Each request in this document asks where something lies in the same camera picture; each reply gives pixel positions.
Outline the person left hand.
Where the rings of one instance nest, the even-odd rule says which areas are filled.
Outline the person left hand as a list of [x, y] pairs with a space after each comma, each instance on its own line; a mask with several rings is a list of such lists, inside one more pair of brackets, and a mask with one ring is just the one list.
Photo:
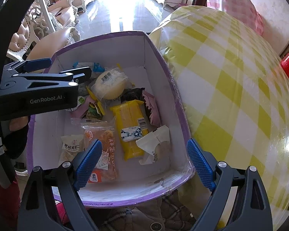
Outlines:
[[28, 124], [28, 122], [29, 122], [28, 116], [11, 119], [11, 121], [9, 123], [9, 130], [10, 131], [18, 131], [18, 130], [24, 128]]

